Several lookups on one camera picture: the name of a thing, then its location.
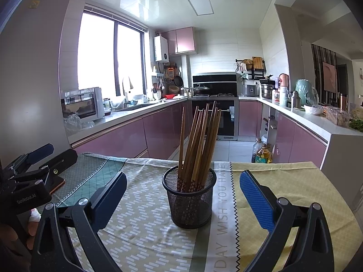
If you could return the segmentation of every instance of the plastic bottle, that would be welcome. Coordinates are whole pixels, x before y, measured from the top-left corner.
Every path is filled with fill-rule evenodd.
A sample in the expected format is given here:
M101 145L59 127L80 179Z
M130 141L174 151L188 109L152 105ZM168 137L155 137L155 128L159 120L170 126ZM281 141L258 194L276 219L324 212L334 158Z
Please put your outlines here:
M257 151L255 163L271 163L271 153L267 149L267 144L263 144L262 148Z
M256 143L253 145L253 150L252 150L252 158L251 158L252 163L255 162L256 153L261 149L262 145L263 145L262 140L260 138L256 138Z

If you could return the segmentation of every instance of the window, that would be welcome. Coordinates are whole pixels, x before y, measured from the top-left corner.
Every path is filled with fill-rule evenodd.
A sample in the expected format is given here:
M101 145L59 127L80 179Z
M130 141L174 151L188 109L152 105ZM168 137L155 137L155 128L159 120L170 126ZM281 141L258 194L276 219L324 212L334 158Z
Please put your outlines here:
M100 87L103 98L120 96L122 80L129 96L144 94L144 33L118 21L84 12L78 42L79 89Z

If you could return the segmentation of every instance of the patterned tablecloth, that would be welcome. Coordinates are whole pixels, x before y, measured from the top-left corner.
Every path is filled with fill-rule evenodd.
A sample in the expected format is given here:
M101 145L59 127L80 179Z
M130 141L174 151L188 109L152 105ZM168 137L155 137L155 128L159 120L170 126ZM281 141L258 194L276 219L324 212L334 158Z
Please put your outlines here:
M66 184L53 195L58 206L73 205L91 197L118 171L126 174L127 190L99 237L123 272L243 271L267 236L239 187L239 175L249 169L261 185L293 204L319 202L331 232L335 271L342 271L362 242L353 213L313 163L251 164L214 162L217 183L213 189L211 222L198 230L181 229L172 222L161 180L177 161L126 159L81 154L61 175ZM293 230L278 261L279 271L291 250ZM70 234L85 270L92 271L74 229Z

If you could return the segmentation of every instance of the black mesh cup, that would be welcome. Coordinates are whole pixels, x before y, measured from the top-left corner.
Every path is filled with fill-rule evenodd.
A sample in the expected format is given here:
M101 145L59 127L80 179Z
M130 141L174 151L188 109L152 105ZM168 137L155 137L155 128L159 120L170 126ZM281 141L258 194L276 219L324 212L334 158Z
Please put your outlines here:
M196 229L205 225L212 217L213 186L217 176L209 169L204 188L197 192L178 192L178 166L167 170L163 186L168 194L171 219L184 229Z

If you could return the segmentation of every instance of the square ceiling panel light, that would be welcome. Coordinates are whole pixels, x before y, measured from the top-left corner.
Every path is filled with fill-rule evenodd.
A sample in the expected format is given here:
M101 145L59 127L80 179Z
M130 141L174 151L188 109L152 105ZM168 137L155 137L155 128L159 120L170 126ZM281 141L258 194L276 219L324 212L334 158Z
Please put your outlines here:
M188 1L197 16L214 14L210 0L188 0Z

